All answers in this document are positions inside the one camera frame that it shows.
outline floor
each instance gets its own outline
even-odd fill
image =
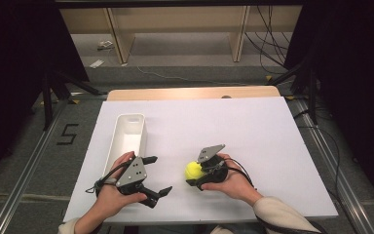
[[[286,47],[291,33],[284,35],[274,34],[278,44]],[[248,36],[256,45],[263,46],[254,33]],[[72,38],[91,84],[103,91],[264,85],[268,77],[277,77],[277,73],[285,71],[276,62],[261,57],[247,38],[241,61],[232,62],[228,35],[224,33],[139,34],[126,64],[118,63],[114,50],[96,49],[100,42],[111,40],[109,35],[72,35]],[[280,52],[273,47],[265,44],[263,49],[273,59],[280,60]],[[103,64],[90,68],[98,59]],[[291,95],[290,85],[291,80],[278,85],[283,96]],[[105,100],[105,96],[87,95],[74,86],[70,90],[74,102],[56,101],[53,97],[56,123],[47,132],[42,131],[44,110],[41,98],[37,99],[34,114],[25,119],[24,128],[13,144],[13,154],[0,163],[0,233],[56,233],[62,222],[97,113]],[[307,108],[305,97],[288,99],[287,103],[323,183],[329,194],[335,194],[330,196],[339,216],[315,221],[328,233],[374,233],[374,189],[332,121],[326,103],[318,96],[317,126],[307,114],[298,115]],[[62,144],[70,140],[65,139],[66,126],[76,131],[73,144]],[[124,227],[104,225],[99,233],[123,230]]]

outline sleeve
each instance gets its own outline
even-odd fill
[[[58,234],[74,234],[75,223],[78,221],[78,217],[71,219],[58,227]]]
[[[268,233],[321,233],[296,210],[275,197],[263,197],[253,206]]]

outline white sleeve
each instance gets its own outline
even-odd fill
[[[263,197],[254,204],[253,210],[256,216],[259,218],[259,221],[264,221],[278,228],[320,233],[301,214],[278,198]],[[270,230],[268,227],[267,229],[268,233],[276,233]]]
[[[74,234],[75,223],[78,221],[78,217],[71,219],[58,227],[58,234]]]

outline person's right hand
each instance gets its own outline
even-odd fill
[[[232,161],[228,154],[218,153],[217,155],[225,160],[227,167],[241,170],[239,165]],[[263,197],[242,174],[232,170],[229,170],[223,182],[205,183],[202,185],[202,189],[223,192],[233,199],[245,201],[250,206],[253,206],[257,200]]]

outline white plastic bin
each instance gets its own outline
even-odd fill
[[[124,153],[134,151],[135,156],[144,157],[147,131],[142,114],[123,114],[118,116],[112,136],[104,175],[111,170],[114,161]]]

